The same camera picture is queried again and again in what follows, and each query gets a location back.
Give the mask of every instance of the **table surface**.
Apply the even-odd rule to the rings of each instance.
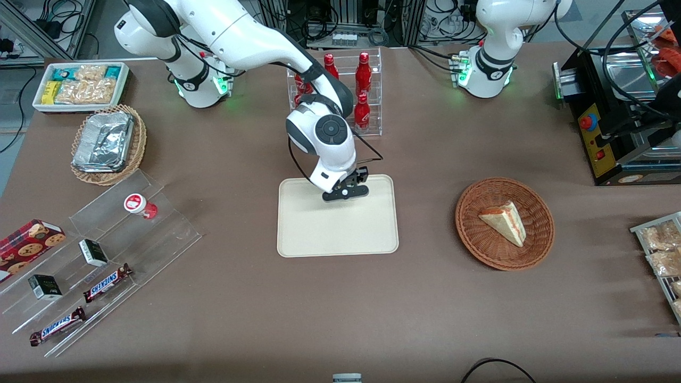
[[[384,135],[371,143],[385,161],[370,171],[394,180],[400,247],[297,259],[276,252],[279,183],[300,176],[285,70],[253,70],[233,98],[197,110],[162,62],[130,61],[126,102],[148,129],[142,169],[204,238],[58,358],[0,320],[0,380],[329,382],[356,371],[367,383],[455,382],[500,357],[539,382],[678,381],[681,339],[653,337],[678,325],[629,228],[680,210],[679,187],[592,185],[554,99],[551,64],[571,53],[528,44],[502,94],[476,99],[410,50],[383,49]],[[35,114],[0,234],[63,221],[104,192],[69,168],[83,118]],[[307,170],[316,161],[298,157]],[[454,229],[464,188],[497,176],[529,185],[553,213],[555,245],[534,269],[492,270]],[[471,382],[520,376],[481,370]]]

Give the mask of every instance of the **wicker basket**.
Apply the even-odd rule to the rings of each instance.
[[[135,118],[135,125],[133,126],[132,133],[133,138],[132,141],[130,142],[130,149],[128,151],[127,156],[127,165],[120,173],[85,173],[81,172],[80,170],[73,167],[73,165],[71,165],[71,170],[73,170],[76,177],[78,177],[78,179],[80,179],[81,181],[87,183],[94,183],[100,186],[111,186],[118,183],[119,181],[122,181],[123,179],[126,179],[129,175],[131,175],[135,170],[137,170],[140,167],[142,157],[144,157],[144,146],[146,145],[146,127],[144,126],[144,121],[142,121],[140,115],[133,108],[130,108],[129,106],[126,105],[116,105],[111,108],[98,110],[97,112],[95,112],[95,114],[113,112],[126,112],[131,114]],[[76,154],[76,149],[78,148],[78,144],[80,143],[80,136],[83,133],[83,128],[85,127],[86,121],[87,120],[83,121],[83,123],[80,124],[80,129],[76,134],[76,139],[74,140],[74,143],[71,146],[71,155]]]
[[[513,201],[527,238],[517,247],[478,217],[481,210]],[[508,178],[489,178],[469,186],[456,204],[456,230],[468,250],[499,270],[537,266],[551,250],[556,229],[546,203],[526,185]]]

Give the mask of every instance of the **white robotic arm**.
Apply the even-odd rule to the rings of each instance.
[[[163,59],[173,75],[189,81],[194,91],[208,81],[210,68],[206,69],[202,60],[192,57],[180,40],[180,28],[185,25],[192,26],[203,43],[229,67],[249,70],[269,63],[285,63],[299,73],[304,82],[311,82],[315,93],[304,95],[301,104],[286,119],[291,141],[305,153],[319,156],[310,180],[324,190],[325,200],[368,193],[365,185],[358,185],[366,180],[368,173],[366,168],[356,168],[353,132],[343,118],[352,112],[353,94],[290,37],[258,23],[237,0],[128,0],[127,3],[130,12],[114,28],[121,45],[130,52]],[[138,29],[151,36],[140,37],[144,34]],[[169,62],[171,54],[175,60]],[[209,88],[205,86],[204,92],[211,92]],[[187,92],[185,99],[189,102]]]
[[[558,6],[558,18],[565,16],[572,0],[479,0],[477,21],[487,29],[482,47],[460,53],[458,85],[472,95],[490,98],[507,84],[511,67],[523,45],[520,27],[541,24]]]

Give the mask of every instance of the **red button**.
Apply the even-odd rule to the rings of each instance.
[[[588,130],[593,125],[594,121],[590,116],[582,117],[580,120],[580,127],[584,130]]]

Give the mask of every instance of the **bottle cap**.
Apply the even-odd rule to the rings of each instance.
[[[130,213],[141,213],[146,207],[146,198],[143,197],[142,194],[130,194],[128,198],[125,199],[123,207]]]

